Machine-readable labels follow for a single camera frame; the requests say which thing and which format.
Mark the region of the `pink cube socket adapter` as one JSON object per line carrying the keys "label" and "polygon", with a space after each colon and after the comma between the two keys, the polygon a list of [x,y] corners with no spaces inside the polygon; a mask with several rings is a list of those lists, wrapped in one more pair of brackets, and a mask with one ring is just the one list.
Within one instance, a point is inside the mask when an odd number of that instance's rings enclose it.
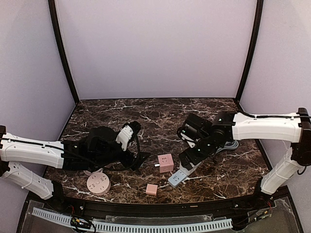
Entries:
{"label": "pink cube socket adapter", "polygon": [[158,163],[154,167],[159,168],[160,173],[173,171],[174,162],[171,154],[158,155],[157,158]]}

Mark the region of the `blue power strip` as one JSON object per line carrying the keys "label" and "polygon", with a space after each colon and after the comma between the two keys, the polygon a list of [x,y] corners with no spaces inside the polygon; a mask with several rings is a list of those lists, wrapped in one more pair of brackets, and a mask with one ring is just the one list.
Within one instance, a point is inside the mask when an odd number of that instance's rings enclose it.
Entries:
{"label": "blue power strip", "polygon": [[175,172],[172,176],[168,178],[168,184],[173,188],[175,188],[179,186],[188,176],[189,174],[179,169],[177,172]]}

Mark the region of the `white cube socket adapter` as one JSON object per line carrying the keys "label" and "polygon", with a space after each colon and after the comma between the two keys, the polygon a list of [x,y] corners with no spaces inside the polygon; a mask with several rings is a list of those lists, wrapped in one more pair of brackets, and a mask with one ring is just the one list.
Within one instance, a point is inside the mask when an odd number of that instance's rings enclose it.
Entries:
{"label": "white cube socket adapter", "polygon": [[198,163],[197,165],[190,164],[191,169],[188,170],[188,169],[186,168],[185,171],[184,171],[184,173],[185,173],[187,176],[189,176],[189,175],[191,175],[200,165],[201,165],[201,162]]}

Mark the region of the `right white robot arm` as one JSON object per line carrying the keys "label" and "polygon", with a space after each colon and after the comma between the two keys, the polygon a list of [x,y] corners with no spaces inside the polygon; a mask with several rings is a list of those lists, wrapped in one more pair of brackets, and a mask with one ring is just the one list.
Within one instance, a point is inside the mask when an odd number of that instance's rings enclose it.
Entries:
{"label": "right white robot arm", "polygon": [[257,195],[273,195],[299,169],[311,164],[311,117],[305,108],[285,115],[219,112],[213,121],[189,114],[177,135],[189,145],[179,154],[180,169],[187,175],[227,142],[245,139],[290,142],[276,167],[260,179]]}

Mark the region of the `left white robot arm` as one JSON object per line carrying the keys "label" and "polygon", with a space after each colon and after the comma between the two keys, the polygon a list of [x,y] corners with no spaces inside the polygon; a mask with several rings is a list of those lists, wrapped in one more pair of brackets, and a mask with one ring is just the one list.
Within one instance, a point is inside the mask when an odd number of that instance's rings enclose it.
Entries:
{"label": "left white robot arm", "polygon": [[37,141],[21,138],[0,128],[0,176],[10,179],[43,200],[64,201],[61,183],[46,180],[23,167],[20,162],[41,164],[68,171],[113,171],[113,163],[121,163],[118,171],[137,170],[151,156],[142,152],[138,140],[141,125],[125,123],[118,131],[101,126],[90,129],[79,141]]}

